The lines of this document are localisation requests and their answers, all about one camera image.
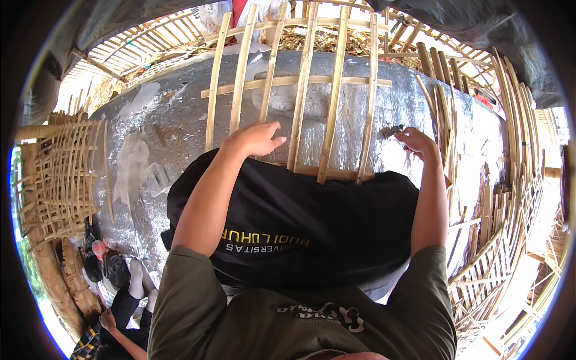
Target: man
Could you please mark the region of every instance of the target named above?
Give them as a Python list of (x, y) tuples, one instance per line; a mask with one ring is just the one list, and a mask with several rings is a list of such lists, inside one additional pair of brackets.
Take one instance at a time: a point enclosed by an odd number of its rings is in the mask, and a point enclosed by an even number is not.
[[(154, 287), (144, 265), (138, 259), (130, 261), (130, 287), (120, 289), (111, 308), (100, 316), (100, 346), (94, 354), (99, 359), (146, 360), (150, 321), (158, 290)], [(148, 303), (140, 319), (140, 329), (127, 329), (130, 317), (140, 300), (148, 296)]]
[(223, 144), (176, 226), (151, 324), (151, 359), (453, 359), (456, 332), (446, 284), (448, 204), (440, 152), (415, 128), (396, 134), (424, 159), (408, 270), (387, 305), (355, 286), (319, 291), (249, 289), (226, 306), (209, 257), (223, 235), (245, 159), (286, 141), (278, 123), (255, 123)]

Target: black cloth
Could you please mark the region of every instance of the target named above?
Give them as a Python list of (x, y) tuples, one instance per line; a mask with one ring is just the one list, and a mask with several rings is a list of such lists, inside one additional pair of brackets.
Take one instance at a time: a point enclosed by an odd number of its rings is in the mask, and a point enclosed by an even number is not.
[[(139, 299), (133, 298), (132, 295), (128, 293), (127, 289), (121, 289), (116, 294), (114, 301), (112, 302), (111, 310), (116, 320), (116, 328), (120, 330), (127, 338), (129, 338), (133, 343), (148, 350), (148, 334), (150, 332), (150, 322), (152, 321), (152, 313), (147, 309), (144, 309), (142, 317), (140, 318), (140, 329), (127, 329), (128, 323), (130, 322), (130, 317), (136, 311)], [(122, 345), (110, 334), (105, 328), (102, 327), (100, 331), (100, 344), (111, 345), (118, 348), (118, 352), (128, 352), (124, 349)]]
[[(171, 233), (218, 149), (188, 166), (168, 194)], [(355, 285), (376, 300), (402, 275), (418, 189), (398, 173), (316, 183), (247, 158), (212, 261), (227, 294), (254, 287), (320, 290)], [(164, 234), (166, 245), (171, 243)]]

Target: plastic bag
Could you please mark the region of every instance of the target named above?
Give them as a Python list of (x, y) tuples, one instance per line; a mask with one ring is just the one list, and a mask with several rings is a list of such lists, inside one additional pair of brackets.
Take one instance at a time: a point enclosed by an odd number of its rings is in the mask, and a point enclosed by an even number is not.
[(195, 21), (195, 25), (198, 26), (198, 30), (200, 30), (200, 33), (205, 38), (208, 35), (218, 33), (224, 13), (231, 11), (232, 1), (225, 0), (194, 7), (192, 8), (192, 16), (197, 20)]
[[(236, 24), (236, 27), (246, 25), (246, 20), (248, 19), (248, 11), (250, 10), (250, 5), (253, 3), (258, 4), (256, 23), (278, 20), (278, 16), (280, 15), (280, 5), (282, 4), (281, 0), (248, 0), (246, 1), (244, 10), (242, 10), (240, 17), (238, 18), (238, 24)], [(238, 40), (238, 43), (242, 42), (243, 36), (244, 34), (236, 35), (236, 40)], [(258, 43), (262, 42), (262, 30), (254, 31), (252, 35), (252, 41), (256, 41)]]

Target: woven bamboo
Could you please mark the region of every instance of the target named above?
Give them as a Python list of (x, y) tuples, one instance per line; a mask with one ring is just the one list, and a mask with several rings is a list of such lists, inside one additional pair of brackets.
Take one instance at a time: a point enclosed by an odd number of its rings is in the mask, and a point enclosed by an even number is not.
[(41, 143), (35, 159), (37, 211), (44, 240), (84, 235), (84, 219), (97, 212), (92, 199), (91, 171), (102, 122), (79, 121), (77, 115), (56, 114), (55, 122), (67, 117), (53, 138)]

